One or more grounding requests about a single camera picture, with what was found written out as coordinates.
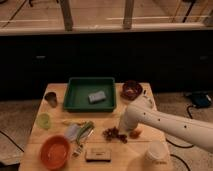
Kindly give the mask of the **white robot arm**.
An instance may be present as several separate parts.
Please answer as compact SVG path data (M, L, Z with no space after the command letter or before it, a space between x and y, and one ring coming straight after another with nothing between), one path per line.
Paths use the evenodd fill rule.
M119 129L130 132L138 124L154 127L213 153L213 123L155 110L153 100L145 95L140 95L125 107Z

